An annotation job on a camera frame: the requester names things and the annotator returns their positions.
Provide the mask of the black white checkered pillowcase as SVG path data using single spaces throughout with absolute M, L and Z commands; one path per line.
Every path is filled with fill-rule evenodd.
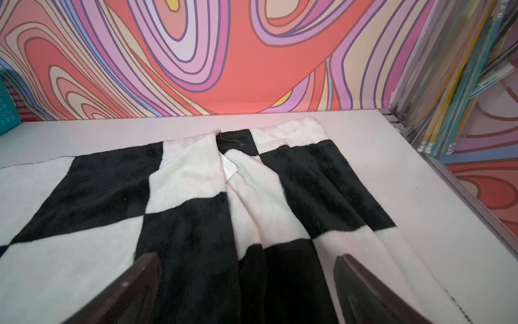
M 148 253 L 153 323 L 355 323 L 346 255 L 468 322 L 312 118 L 1 169 L 2 323 L 69 320 Z

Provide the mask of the teal plastic basket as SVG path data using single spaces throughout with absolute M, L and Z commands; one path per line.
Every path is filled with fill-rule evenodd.
M 0 135 L 9 132 L 13 128 L 18 127 L 21 123 L 21 117 L 18 113 L 9 85 L 4 81 L 4 75 L 7 70 L 1 67 L 1 130 Z

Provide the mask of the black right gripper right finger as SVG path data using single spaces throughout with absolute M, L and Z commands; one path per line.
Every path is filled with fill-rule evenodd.
M 336 258 L 333 269 L 346 323 L 429 323 L 351 255 Z

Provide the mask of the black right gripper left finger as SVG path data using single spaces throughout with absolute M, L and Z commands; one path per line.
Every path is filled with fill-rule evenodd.
M 146 253 L 65 322 L 150 323 L 161 279 L 159 255 Z

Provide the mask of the clear tube of pencils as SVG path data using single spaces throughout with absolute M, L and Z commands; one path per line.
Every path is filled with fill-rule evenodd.
M 517 71 L 516 1 L 437 1 L 391 99 L 416 151 L 454 152 L 476 99 Z

